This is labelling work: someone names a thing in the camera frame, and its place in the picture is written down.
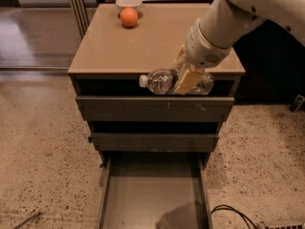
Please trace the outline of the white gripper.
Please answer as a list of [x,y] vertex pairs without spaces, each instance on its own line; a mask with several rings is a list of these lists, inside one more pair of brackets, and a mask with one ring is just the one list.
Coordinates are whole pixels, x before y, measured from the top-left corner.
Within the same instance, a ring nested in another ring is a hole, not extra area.
[[200,19],[197,19],[187,32],[185,45],[181,45],[173,61],[172,68],[180,71],[173,93],[187,94],[203,79],[204,73],[191,65],[185,65],[185,59],[199,68],[213,68],[230,52],[230,48],[221,49],[210,43],[200,29]]

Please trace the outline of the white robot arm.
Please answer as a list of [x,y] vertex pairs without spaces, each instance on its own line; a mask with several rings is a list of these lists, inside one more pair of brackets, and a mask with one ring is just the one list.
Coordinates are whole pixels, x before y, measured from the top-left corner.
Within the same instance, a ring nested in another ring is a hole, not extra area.
[[305,45],[305,0],[213,0],[186,34],[173,62],[180,70],[173,92],[187,94],[245,34],[270,20]]

